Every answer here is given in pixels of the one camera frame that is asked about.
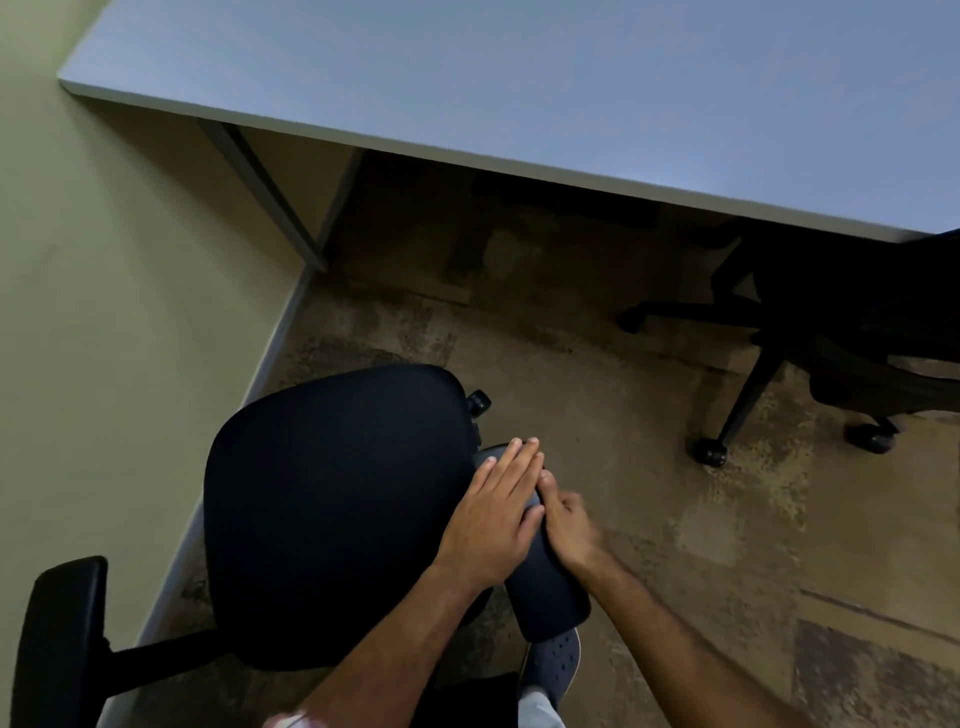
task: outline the beige wall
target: beige wall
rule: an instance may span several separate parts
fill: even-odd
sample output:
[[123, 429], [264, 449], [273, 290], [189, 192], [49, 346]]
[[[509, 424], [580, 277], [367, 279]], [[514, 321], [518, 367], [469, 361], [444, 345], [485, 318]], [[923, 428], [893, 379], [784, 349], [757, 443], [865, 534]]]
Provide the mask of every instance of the beige wall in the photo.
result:
[[[301, 263], [195, 122], [69, 96], [100, 0], [0, 5], [0, 715], [36, 576], [102, 553], [132, 643]], [[254, 145], [315, 230], [350, 149]]]

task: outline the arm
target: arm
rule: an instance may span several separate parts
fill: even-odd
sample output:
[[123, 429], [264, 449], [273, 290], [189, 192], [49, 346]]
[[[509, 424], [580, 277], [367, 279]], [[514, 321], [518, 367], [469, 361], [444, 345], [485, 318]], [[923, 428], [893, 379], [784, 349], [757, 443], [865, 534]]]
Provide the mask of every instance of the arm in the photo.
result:
[[523, 506], [543, 455], [514, 440], [477, 470], [437, 558], [410, 593], [303, 701], [329, 728], [405, 728], [453, 631], [473, 600], [523, 561], [543, 508]]
[[540, 498], [557, 556], [610, 617], [674, 728], [811, 728], [671, 612], [604, 546], [576, 494], [543, 471]]

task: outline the desk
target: desk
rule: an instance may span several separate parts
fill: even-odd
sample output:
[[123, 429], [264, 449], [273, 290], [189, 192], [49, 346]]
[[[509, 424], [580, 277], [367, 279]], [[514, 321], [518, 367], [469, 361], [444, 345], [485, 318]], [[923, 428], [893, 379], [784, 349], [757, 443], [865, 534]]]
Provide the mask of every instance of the desk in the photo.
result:
[[960, 220], [958, 31], [943, 0], [113, 0], [59, 77], [207, 120], [315, 265], [231, 125], [896, 241]]

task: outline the person's left hand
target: person's left hand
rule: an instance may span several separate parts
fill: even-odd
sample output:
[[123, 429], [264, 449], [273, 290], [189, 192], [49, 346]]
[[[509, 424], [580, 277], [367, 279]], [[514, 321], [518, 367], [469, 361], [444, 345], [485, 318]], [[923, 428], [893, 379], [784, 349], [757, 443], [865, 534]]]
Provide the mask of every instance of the person's left hand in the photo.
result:
[[444, 532], [434, 565], [448, 568], [477, 593], [499, 584], [530, 550], [543, 519], [543, 506], [524, 513], [543, 469], [540, 441], [511, 440], [497, 461], [477, 469]]

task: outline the desk leg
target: desk leg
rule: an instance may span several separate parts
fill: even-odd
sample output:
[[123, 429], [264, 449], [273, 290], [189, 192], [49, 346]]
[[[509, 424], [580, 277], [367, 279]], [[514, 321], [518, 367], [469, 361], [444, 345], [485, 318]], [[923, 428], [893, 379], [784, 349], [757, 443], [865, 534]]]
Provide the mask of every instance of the desk leg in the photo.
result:
[[229, 165], [240, 176], [243, 183], [247, 186], [256, 200], [263, 206], [270, 215], [271, 219], [280, 228], [280, 231], [286, 236], [287, 240], [294, 246], [297, 252], [302, 256], [306, 264], [311, 268], [326, 272], [326, 258], [324, 258], [324, 245], [330, 231], [330, 225], [333, 219], [340, 212], [344, 199], [349, 191], [350, 184], [353, 181], [353, 175], [360, 161], [360, 153], [354, 155], [350, 162], [350, 167], [341, 181], [337, 198], [333, 201], [330, 211], [327, 213], [327, 223], [318, 235], [317, 239], [310, 235], [297, 213], [287, 202], [280, 188], [270, 176], [267, 168], [257, 158], [256, 153], [250, 146], [250, 143], [244, 138], [240, 128], [234, 124], [227, 124], [221, 121], [211, 121], [210, 119], [198, 119], [201, 129], [210, 137], [213, 145], [220, 150], [220, 153], [227, 158]]

